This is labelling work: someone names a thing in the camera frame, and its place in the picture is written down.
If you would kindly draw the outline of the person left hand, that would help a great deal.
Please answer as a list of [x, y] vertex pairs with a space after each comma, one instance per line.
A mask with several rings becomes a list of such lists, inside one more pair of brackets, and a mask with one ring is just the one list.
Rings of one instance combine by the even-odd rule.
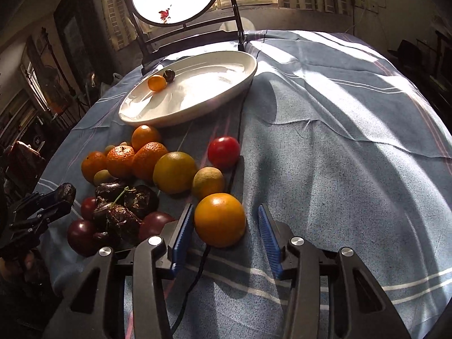
[[24, 279], [35, 267], [32, 251], [19, 259], [4, 260], [1, 258], [1, 277], [8, 283]]

